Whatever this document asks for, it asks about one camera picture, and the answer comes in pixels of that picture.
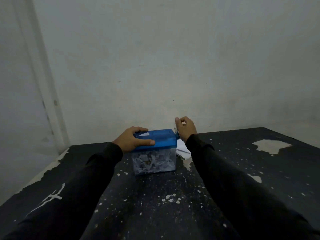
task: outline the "black table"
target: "black table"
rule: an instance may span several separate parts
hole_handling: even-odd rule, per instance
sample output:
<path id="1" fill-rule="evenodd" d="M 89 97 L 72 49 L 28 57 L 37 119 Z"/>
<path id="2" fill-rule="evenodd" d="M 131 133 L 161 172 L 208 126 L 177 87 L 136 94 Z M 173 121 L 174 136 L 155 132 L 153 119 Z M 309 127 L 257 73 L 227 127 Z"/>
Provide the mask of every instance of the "black table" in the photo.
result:
<path id="1" fill-rule="evenodd" d="M 212 143 L 223 158 L 240 170 L 260 176 L 263 187 L 320 229 L 320 149 L 266 128 L 199 136 Z M 292 146 L 271 156 L 256 150 L 257 146 L 252 144 L 262 139 L 283 141 Z M 14 229 L 54 190 L 59 190 L 105 145 L 71 146 L 60 165 L 5 202 L 0 207 L 0 237 Z M 194 164 L 191 163 L 188 171 L 179 157 L 175 172 L 136 177 L 131 159 L 125 155 L 116 166 L 97 210 L 82 239 L 213 239 L 217 231 L 225 237 L 235 237 L 232 225 L 210 198 Z"/>

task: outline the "right hand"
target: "right hand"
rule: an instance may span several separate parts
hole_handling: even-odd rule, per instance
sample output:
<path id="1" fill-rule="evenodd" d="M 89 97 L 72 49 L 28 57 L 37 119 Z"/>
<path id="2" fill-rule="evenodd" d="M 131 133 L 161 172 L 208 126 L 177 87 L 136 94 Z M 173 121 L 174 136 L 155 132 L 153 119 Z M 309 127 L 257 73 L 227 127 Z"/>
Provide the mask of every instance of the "right hand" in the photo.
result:
<path id="1" fill-rule="evenodd" d="M 179 119 L 178 117 L 175 118 L 177 129 L 180 135 L 180 138 L 185 143 L 189 139 L 189 137 L 193 134 L 197 134 L 196 127 L 192 120 L 190 120 L 188 117 L 183 117 Z"/>

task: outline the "blue plastic lid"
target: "blue plastic lid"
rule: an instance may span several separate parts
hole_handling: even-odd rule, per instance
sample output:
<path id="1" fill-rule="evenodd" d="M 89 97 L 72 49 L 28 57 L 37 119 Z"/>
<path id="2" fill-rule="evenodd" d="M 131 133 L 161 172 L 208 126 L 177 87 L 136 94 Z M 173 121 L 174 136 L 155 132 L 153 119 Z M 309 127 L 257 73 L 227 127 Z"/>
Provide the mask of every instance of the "blue plastic lid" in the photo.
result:
<path id="1" fill-rule="evenodd" d="M 154 140 L 155 145 L 139 146 L 132 152 L 146 152 L 163 149 L 177 148 L 177 138 L 172 129 L 150 130 L 148 132 L 135 133 L 134 137 L 143 140 Z"/>

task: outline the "finger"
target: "finger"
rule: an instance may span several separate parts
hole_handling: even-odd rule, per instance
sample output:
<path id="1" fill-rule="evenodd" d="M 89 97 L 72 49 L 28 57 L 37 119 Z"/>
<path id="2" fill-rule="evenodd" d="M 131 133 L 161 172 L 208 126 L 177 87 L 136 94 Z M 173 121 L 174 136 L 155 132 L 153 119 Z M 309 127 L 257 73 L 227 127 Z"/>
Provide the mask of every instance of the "finger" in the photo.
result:
<path id="1" fill-rule="evenodd" d="M 192 120 L 190 120 L 188 117 L 184 116 L 181 119 L 181 122 L 186 122 L 186 124 L 188 124 L 188 122 L 192 122 Z"/>
<path id="2" fill-rule="evenodd" d="M 147 132 L 149 129 L 147 128 L 142 128 L 142 127 L 131 127 L 132 133 L 137 133 L 137 132 Z"/>
<path id="3" fill-rule="evenodd" d="M 156 142 L 154 140 L 143 140 L 143 139 L 135 139 L 136 143 L 135 145 L 137 147 L 140 147 L 140 146 L 153 146 L 156 144 Z"/>
<path id="4" fill-rule="evenodd" d="M 178 129 L 178 131 L 179 131 L 181 128 L 183 128 L 183 124 L 181 123 L 181 120 L 180 120 L 178 117 L 175 118 L 174 120 L 175 120 L 175 122 L 176 122 L 177 129 Z"/>

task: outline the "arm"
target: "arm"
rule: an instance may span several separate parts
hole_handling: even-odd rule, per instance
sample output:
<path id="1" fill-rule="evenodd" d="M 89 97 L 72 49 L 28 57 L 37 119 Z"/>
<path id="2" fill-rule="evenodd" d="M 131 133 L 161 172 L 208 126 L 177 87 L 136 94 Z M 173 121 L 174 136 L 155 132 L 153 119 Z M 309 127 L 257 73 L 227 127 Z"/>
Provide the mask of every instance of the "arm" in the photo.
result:
<path id="1" fill-rule="evenodd" d="M 233 167 L 201 141 L 193 122 L 177 122 L 194 165 L 211 197 L 244 239 L 313 239 L 314 229 L 299 214 L 292 214 L 273 194 Z M 194 129 L 188 130 L 188 124 Z"/>
<path id="2" fill-rule="evenodd" d="M 3 239 L 80 239 L 123 153 L 138 146 L 154 145 L 152 140 L 134 138 L 133 134 L 138 131 L 148 129 L 131 127 L 102 153 L 91 156 L 74 178 L 52 193 L 53 197 L 41 202 Z"/>

